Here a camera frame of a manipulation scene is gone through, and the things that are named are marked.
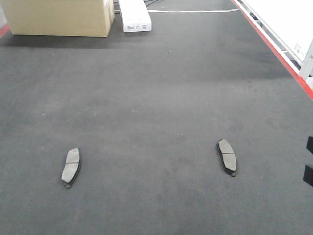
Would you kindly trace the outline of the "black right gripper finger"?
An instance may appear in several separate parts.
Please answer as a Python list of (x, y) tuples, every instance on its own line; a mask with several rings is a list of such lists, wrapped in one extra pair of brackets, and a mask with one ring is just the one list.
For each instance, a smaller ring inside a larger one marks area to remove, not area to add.
[(308, 137), (306, 149), (313, 154), (313, 136)]
[(303, 181), (313, 187), (313, 166), (311, 164), (305, 165)]

